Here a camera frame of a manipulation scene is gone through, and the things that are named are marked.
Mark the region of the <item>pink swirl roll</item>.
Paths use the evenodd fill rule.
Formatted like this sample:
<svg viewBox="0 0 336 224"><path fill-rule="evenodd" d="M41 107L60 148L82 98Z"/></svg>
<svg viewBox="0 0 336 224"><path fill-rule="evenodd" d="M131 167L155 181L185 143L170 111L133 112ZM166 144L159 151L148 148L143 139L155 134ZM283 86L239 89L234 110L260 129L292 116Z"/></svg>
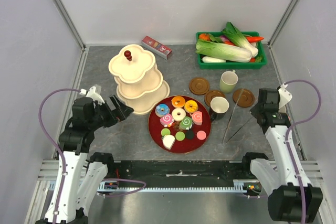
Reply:
<svg viewBox="0 0 336 224"><path fill-rule="evenodd" d="M192 114L192 121L196 125L202 125L203 123L203 114L201 111L196 111Z"/></svg>
<svg viewBox="0 0 336 224"><path fill-rule="evenodd" d="M170 127L174 123L174 118L170 113L168 113L168 114L166 114L166 115L164 115L163 117L160 118L160 123L164 127Z"/></svg>

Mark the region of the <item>metal tongs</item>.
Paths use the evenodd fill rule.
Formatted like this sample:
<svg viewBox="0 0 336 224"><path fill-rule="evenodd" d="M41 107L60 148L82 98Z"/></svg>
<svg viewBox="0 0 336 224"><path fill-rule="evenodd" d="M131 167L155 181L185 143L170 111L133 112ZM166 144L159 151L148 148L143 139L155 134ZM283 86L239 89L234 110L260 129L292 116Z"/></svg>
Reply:
<svg viewBox="0 0 336 224"><path fill-rule="evenodd" d="M238 96L238 98L237 98L237 100L236 100L236 102L235 102L234 108L233 108L233 110L232 110L232 113L231 113L231 115L230 115L230 117L229 117L229 120L228 120L228 123L227 123L227 126L226 126L226 130L225 130L225 132L224 132L224 136L223 136L223 139L222 139L222 144L224 144L224 142L225 142L225 139L226 139L226 136L227 136L228 131L229 131L229 129L230 129L230 125L231 125L231 122L232 122L232 119L233 119L235 110L236 110L236 108L237 108L237 106L238 106L238 102L240 101L241 96L242 96L242 94L245 92L245 90L247 90L247 89L244 89L244 88L241 89L241 91L240 91L240 93L239 93L239 96Z"/></svg>

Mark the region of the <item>green cookie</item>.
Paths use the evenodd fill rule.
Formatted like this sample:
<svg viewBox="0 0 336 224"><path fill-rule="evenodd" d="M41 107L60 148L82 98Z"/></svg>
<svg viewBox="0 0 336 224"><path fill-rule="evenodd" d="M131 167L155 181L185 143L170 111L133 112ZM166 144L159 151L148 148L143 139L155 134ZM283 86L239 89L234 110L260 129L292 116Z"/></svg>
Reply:
<svg viewBox="0 0 336 224"><path fill-rule="evenodd" d="M164 137L166 135L170 135L170 134L171 134L171 131L168 128L164 128L164 129L161 130L161 136L162 137Z"/></svg>
<svg viewBox="0 0 336 224"><path fill-rule="evenodd" d="M175 134L175 138L177 141L183 141L185 139L185 133L182 131L179 131Z"/></svg>

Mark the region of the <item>white cake slice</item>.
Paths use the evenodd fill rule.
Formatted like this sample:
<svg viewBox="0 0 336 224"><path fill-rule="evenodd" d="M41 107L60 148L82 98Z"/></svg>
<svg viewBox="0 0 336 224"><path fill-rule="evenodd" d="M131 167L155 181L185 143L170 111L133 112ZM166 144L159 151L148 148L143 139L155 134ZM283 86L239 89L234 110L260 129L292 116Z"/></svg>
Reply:
<svg viewBox="0 0 336 224"><path fill-rule="evenodd" d="M171 134L163 136L162 143L167 150L170 150L175 143L175 136Z"/></svg>

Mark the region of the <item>green swirl roll cake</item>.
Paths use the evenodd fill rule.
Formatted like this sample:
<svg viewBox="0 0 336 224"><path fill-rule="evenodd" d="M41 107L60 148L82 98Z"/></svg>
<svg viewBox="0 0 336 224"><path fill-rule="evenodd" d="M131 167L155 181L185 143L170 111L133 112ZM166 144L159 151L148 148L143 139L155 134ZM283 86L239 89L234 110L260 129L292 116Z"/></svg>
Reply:
<svg viewBox="0 0 336 224"><path fill-rule="evenodd" d="M183 118L183 120L179 123L179 128L182 130L190 130L193 126L193 121L189 116Z"/></svg>

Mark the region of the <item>pink cookie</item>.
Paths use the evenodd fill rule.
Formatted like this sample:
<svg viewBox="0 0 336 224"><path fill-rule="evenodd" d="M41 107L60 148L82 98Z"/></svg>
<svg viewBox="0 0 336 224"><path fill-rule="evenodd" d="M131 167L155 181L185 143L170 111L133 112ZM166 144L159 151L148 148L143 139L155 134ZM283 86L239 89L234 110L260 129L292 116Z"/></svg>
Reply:
<svg viewBox="0 0 336 224"><path fill-rule="evenodd" d="M199 140L205 140L207 138L207 134L205 131L198 131L196 133L196 137L199 139Z"/></svg>

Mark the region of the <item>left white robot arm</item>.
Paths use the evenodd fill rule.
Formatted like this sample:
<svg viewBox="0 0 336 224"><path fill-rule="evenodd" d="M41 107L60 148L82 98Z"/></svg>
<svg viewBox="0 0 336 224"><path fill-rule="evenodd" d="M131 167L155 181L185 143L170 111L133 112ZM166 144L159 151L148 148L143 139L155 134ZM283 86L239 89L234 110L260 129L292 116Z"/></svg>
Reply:
<svg viewBox="0 0 336 224"><path fill-rule="evenodd" d="M133 109L115 95L110 109L101 96L75 99L72 116L59 136L58 175L52 200L38 223L88 223L88 212L99 184L115 174L111 153L94 153L88 158L95 131L124 121Z"/></svg>

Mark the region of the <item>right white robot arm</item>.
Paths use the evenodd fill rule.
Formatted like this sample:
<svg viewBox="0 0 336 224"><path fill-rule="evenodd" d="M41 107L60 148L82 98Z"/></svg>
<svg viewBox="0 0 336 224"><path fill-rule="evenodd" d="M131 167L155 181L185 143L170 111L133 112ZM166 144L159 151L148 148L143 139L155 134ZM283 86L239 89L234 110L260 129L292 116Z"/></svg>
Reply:
<svg viewBox="0 0 336 224"><path fill-rule="evenodd" d="M323 193L305 174L295 151L288 115L279 111L280 101L279 90L262 88L250 111L271 146L276 167L263 155L249 153L246 156L250 160L241 164L240 172L245 178L259 180L268 196L273 221L312 223Z"/></svg>

